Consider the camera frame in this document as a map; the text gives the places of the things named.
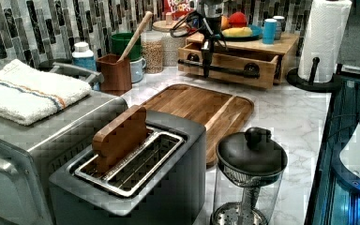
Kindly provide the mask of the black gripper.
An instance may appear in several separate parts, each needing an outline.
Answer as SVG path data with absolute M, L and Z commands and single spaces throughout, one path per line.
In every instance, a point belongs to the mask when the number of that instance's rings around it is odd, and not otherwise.
M 199 0 L 197 11 L 202 16 L 203 40 L 210 43 L 204 43 L 201 47 L 203 76 L 209 76 L 210 65 L 212 63 L 212 47 L 214 44 L 221 45 L 223 39 L 221 34 L 221 17 L 223 14 L 223 0 Z

